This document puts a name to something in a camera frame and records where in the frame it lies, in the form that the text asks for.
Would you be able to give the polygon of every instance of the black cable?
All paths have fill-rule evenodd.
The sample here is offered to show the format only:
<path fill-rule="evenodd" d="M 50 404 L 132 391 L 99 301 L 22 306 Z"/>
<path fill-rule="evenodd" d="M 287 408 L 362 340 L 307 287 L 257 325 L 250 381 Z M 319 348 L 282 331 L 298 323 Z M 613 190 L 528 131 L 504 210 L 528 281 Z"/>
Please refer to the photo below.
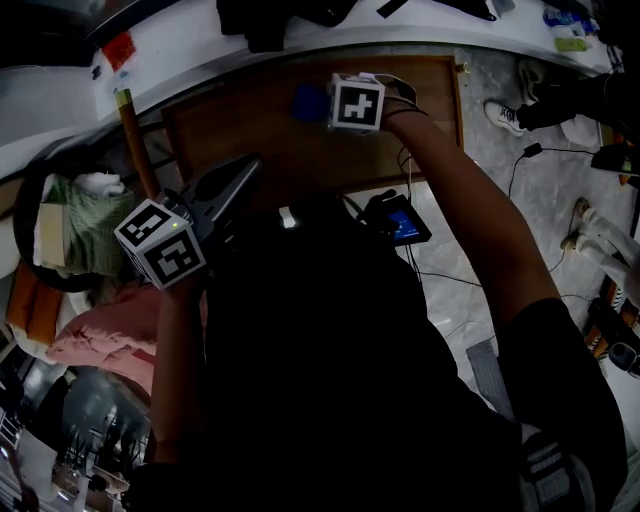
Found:
<path fill-rule="evenodd" d="M 425 116 L 429 117 L 429 114 L 427 114 L 424 110 L 420 110 L 418 107 L 415 107 L 415 108 L 403 108 L 401 110 L 394 110 L 393 112 L 389 112 L 388 114 L 385 114 L 384 116 L 382 116 L 381 124 L 384 124 L 384 122 L 387 119 L 389 119 L 391 116 L 395 116 L 396 114 L 404 114 L 405 112 L 415 112 L 417 114 L 422 114 L 422 115 L 425 115 Z"/>
<path fill-rule="evenodd" d="M 438 274 L 436 272 L 422 272 L 418 271 L 423 276 L 436 276 L 436 277 L 444 277 L 445 279 L 451 279 L 452 281 L 458 281 L 459 283 L 470 284 L 471 286 L 477 286 L 478 288 L 482 288 L 482 285 L 479 283 L 474 283 L 473 281 L 466 281 L 465 279 L 460 279 L 459 277 L 447 276 L 445 274 Z"/>
<path fill-rule="evenodd" d="M 407 98 L 401 98 L 399 96 L 385 96 L 384 101 L 397 101 L 399 103 L 404 103 L 405 105 L 409 105 L 415 109 L 418 109 L 418 105 L 416 105 L 413 101 L 408 100 Z"/>
<path fill-rule="evenodd" d="M 565 254 L 566 254 L 566 252 L 562 251 L 562 256 L 560 256 L 560 261 L 549 269 L 549 274 L 551 274 L 551 272 L 553 272 L 555 269 L 557 269 L 560 266 L 560 263 L 562 263 L 562 260 L 564 260 L 564 255 Z"/>
<path fill-rule="evenodd" d="M 482 322 L 477 322 L 476 320 L 467 320 L 466 322 L 462 322 L 458 327 L 453 329 L 449 334 L 447 334 L 444 337 L 444 339 L 446 340 L 448 337 L 452 336 L 454 332 L 458 331 L 458 329 L 461 329 L 462 327 L 464 327 L 467 324 L 478 324 L 478 325 L 481 325 L 482 327 L 484 327 L 487 331 L 491 332 L 491 329 L 489 329 L 489 327 L 484 325 Z"/>
<path fill-rule="evenodd" d="M 507 197 L 509 199 L 511 199 L 511 188 L 513 187 L 513 180 L 516 177 L 516 167 L 518 167 L 520 160 L 522 160 L 523 158 L 525 158 L 525 155 L 520 155 L 520 157 L 516 160 L 516 163 L 513 164 L 513 172 L 511 173 L 511 181 L 509 182 L 509 192 L 507 194 Z"/>
<path fill-rule="evenodd" d="M 582 153 L 591 156 L 595 155 L 595 153 L 583 149 L 543 148 L 537 142 L 535 144 L 532 144 L 531 146 L 525 148 L 524 153 L 522 153 L 522 155 L 520 155 L 516 160 L 516 163 L 513 164 L 513 172 L 511 173 L 511 181 L 509 182 L 509 192 L 507 193 L 507 197 L 509 199 L 511 199 L 511 189 L 513 188 L 513 181 L 516 177 L 516 167 L 520 163 L 520 160 L 522 160 L 523 158 L 531 158 L 533 156 L 539 155 L 543 151 L 556 151 L 558 153 Z"/>
<path fill-rule="evenodd" d="M 586 149 L 557 149 L 557 148 L 541 148 L 542 151 L 557 151 L 559 153 L 585 153 L 587 155 L 595 155 L 593 151 L 587 151 Z"/>
<path fill-rule="evenodd" d="M 402 172 L 402 174 L 404 175 L 404 181 L 407 184 L 407 190 L 408 190 L 408 195 L 409 195 L 409 203 L 411 203 L 411 182 L 410 180 L 410 175 L 407 174 L 407 171 L 404 170 L 404 166 L 406 165 L 406 163 L 411 160 L 413 157 L 411 155 L 409 155 L 407 158 L 405 158 L 404 161 L 400 162 L 400 155 L 402 155 L 402 152 L 407 149 L 407 146 L 402 146 L 400 148 L 400 151 L 398 152 L 398 155 L 396 156 L 396 163 L 398 164 L 398 167 L 400 168 L 400 171 Z"/>

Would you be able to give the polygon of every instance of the cable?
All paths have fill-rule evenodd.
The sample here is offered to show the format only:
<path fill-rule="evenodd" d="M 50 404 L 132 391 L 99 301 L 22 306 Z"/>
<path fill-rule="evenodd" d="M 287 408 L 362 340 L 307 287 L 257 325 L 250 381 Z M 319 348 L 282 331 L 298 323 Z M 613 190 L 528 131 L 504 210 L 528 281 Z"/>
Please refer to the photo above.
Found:
<path fill-rule="evenodd" d="M 400 151 L 398 152 L 398 156 L 396 157 L 396 162 L 397 162 L 398 167 L 400 168 L 400 171 L 402 172 L 402 174 L 405 175 L 405 182 L 407 184 L 407 190 L 408 190 L 408 194 L 409 194 L 409 203 L 411 203 L 411 166 L 409 166 L 409 174 L 407 174 L 407 171 L 404 170 L 404 166 L 413 157 L 411 155 L 409 155 L 407 158 L 404 159 L 404 161 L 400 162 L 400 155 L 402 155 L 402 152 L 405 149 L 407 149 L 407 146 L 402 146 L 400 148 Z"/>
<path fill-rule="evenodd" d="M 515 180 L 515 177 L 516 177 L 516 167 L 520 163 L 520 160 L 522 160 L 523 158 L 534 157 L 536 155 L 539 155 L 543 151 L 556 151 L 558 153 L 583 153 L 583 154 L 587 154 L 587 155 L 591 155 L 591 156 L 595 155 L 595 153 L 593 153 L 591 151 L 586 151 L 586 150 L 583 150 L 583 149 L 543 148 L 537 142 L 535 144 L 531 144 L 531 146 L 528 146 L 528 147 L 526 147 L 524 149 L 524 152 L 522 153 L 522 155 L 520 155 L 518 157 L 518 159 L 516 160 L 516 163 L 513 164 L 513 172 L 511 173 L 511 181 L 509 182 L 509 192 L 507 193 L 507 197 L 509 199 L 511 199 L 511 189 L 513 188 L 513 181 Z"/>
<path fill-rule="evenodd" d="M 562 260 L 564 260 L 565 254 L 566 254 L 566 251 L 562 251 L 562 256 L 560 256 L 560 261 L 558 261 L 558 263 L 556 263 L 553 267 L 549 269 L 549 274 L 551 274 L 551 272 L 553 272 L 555 269 L 557 269 L 560 266 L 560 263 L 562 263 Z"/>
<path fill-rule="evenodd" d="M 408 100 L 407 98 L 402 98 L 402 97 L 400 97 L 400 96 L 385 96 L 385 97 L 384 97 L 384 99 L 385 99 L 385 101 L 398 101 L 398 102 L 400 102 L 400 103 L 404 103 L 404 104 L 409 105 L 409 106 L 411 106 L 411 107 L 413 107 L 413 108 L 415 108 L 415 109 L 420 110 L 420 109 L 418 108 L 418 105 L 417 105 L 417 104 L 415 104 L 415 103 L 414 103 L 413 101 L 411 101 L 411 100 Z"/>
<path fill-rule="evenodd" d="M 576 297 L 577 299 L 582 299 L 585 302 L 592 302 L 598 298 L 598 297 L 592 297 L 591 299 L 587 299 L 586 297 L 583 297 L 582 295 L 577 295 L 575 293 L 567 293 L 566 295 L 560 295 L 561 299 L 564 299 L 565 297 Z"/>
<path fill-rule="evenodd" d="M 484 325 L 482 322 L 476 322 L 475 320 L 467 320 L 466 322 L 462 322 L 458 327 L 456 327 L 453 331 L 451 331 L 449 334 L 447 334 L 444 339 L 446 340 L 449 336 L 451 336 L 453 333 L 455 333 L 458 329 L 464 327 L 467 324 L 478 324 L 481 325 L 482 327 L 484 327 L 487 331 L 491 332 L 491 329 L 489 329 L 486 325 Z"/>
<path fill-rule="evenodd" d="M 451 279 L 452 281 L 458 281 L 459 283 L 470 284 L 471 286 L 482 288 L 481 284 L 474 283 L 473 281 L 466 281 L 465 279 L 460 279 L 459 277 L 447 276 L 445 274 L 438 274 L 436 272 L 422 272 L 421 270 L 419 270 L 418 272 L 423 276 L 444 277 L 445 279 Z"/>
<path fill-rule="evenodd" d="M 518 167 L 518 164 L 520 163 L 520 160 L 522 160 L 523 158 L 525 158 L 524 155 L 520 155 L 520 157 L 516 160 L 516 163 L 513 164 L 513 172 L 511 173 L 511 181 L 509 182 L 509 193 L 507 194 L 507 197 L 509 199 L 511 199 L 511 188 L 513 187 L 513 180 L 516 177 L 516 167 Z"/>
<path fill-rule="evenodd" d="M 595 155 L 593 151 L 587 151 L 586 149 L 558 149 L 558 148 L 541 148 L 542 151 L 557 151 L 559 153 L 585 153 L 587 155 Z"/>
<path fill-rule="evenodd" d="M 391 116 L 395 116 L 396 114 L 404 114 L 405 112 L 415 112 L 416 114 L 422 114 L 425 115 L 427 117 L 429 117 L 429 114 L 427 114 L 424 110 L 420 110 L 418 107 L 416 108 L 403 108 L 401 110 L 394 110 L 393 112 L 389 112 L 388 114 L 382 116 L 382 121 L 380 122 L 380 124 L 384 124 L 384 122 L 389 119 Z"/>

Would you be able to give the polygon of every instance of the leg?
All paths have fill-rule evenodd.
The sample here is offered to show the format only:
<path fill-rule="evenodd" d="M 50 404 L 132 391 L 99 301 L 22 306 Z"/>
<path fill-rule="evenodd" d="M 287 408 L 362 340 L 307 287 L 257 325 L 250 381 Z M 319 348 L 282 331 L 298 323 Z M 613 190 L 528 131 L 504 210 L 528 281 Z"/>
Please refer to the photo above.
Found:
<path fill-rule="evenodd" d="M 632 135 L 619 121 L 626 109 L 616 104 L 616 99 L 626 104 L 625 98 L 633 97 L 624 75 L 600 75 L 564 85 L 537 84 L 533 91 L 540 101 L 523 105 L 517 112 L 520 125 L 527 130 L 560 124 L 582 114 L 616 128 L 627 137 Z"/>
<path fill-rule="evenodd" d="M 593 238 L 580 234 L 576 242 L 576 252 L 598 265 L 622 289 L 629 273 L 629 267 L 608 255 Z"/>
<path fill-rule="evenodd" d="M 540 101 L 533 105 L 522 105 L 516 112 L 516 116 L 522 128 L 535 130 L 564 123 L 576 117 L 576 105 L 572 98 L 568 97 L 571 86 L 537 85 L 534 88 Z"/>
<path fill-rule="evenodd" d="M 70 386 L 64 377 L 60 377 L 42 399 L 36 416 L 28 427 L 34 437 L 58 451 L 62 431 L 62 411 L 64 399 Z"/>
<path fill-rule="evenodd" d="M 586 226 L 586 232 L 596 236 L 598 241 L 606 240 L 615 247 L 627 265 L 632 266 L 640 258 L 640 244 L 613 224 L 609 219 L 598 215 L 593 208 L 589 208 L 582 220 Z"/>

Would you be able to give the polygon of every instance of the shoe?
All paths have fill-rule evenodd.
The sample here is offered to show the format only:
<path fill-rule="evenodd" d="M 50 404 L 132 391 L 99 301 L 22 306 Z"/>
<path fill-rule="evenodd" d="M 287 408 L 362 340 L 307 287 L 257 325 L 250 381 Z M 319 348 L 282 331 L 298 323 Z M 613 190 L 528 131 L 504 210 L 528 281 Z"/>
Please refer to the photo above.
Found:
<path fill-rule="evenodd" d="M 563 251 L 575 251 L 578 243 L 578 232 L 574 231 L 560 243 L 560 249 Z"/>
<path fill-rule="evenodd" d="M 581 197 L 580 199 L 578 199 L 578 201 L 576 202 L 576 207 L 575 207 L 575 212 L 576 215 L 580 218 L 584 217 L 584 214 L 587 213 L 587 210 L 591 208 L 591 204 L 589 203 L 589 201 L 587 199 L 585 199 L 584 197 Z"/>
<path fill-rule="evenodd" d="M 491 121 L 491 124 L 498 128 L 509 130 L 516 137 L 522 137 L 522 134 L 526 131 L 524 128 L 520 128 L 516 111 L 501 105 L 497 101 L 487 101 L 484 104 L 484 113 Z"/>
<path fill-rule="evenodd" d="M 518 62 L 518 76 L 522 84 L 522 100 L 526 105 L 533 105 L 540 101 L 534 92 L 534 86 L 544 81 L 546 71 L 544 66 L 535 59 L 522 59 Z"/>

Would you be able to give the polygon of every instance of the white cube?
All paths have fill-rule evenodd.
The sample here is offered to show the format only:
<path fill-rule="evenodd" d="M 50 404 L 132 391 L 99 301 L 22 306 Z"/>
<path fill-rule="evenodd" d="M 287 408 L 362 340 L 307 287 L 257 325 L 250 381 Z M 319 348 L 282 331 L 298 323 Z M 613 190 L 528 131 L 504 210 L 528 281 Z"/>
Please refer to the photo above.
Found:
<path fill-rule="evenodd" d="M 380 130 L 384 93 L 385 86 L 373 75 L 334 73 L 329 126 L 366 132 Z"/>
<path fill-rule="evenodd" d="M 206 264 L 189 223 L 151 199 L 115 235 L 138 270 L 161 290 Z"/>

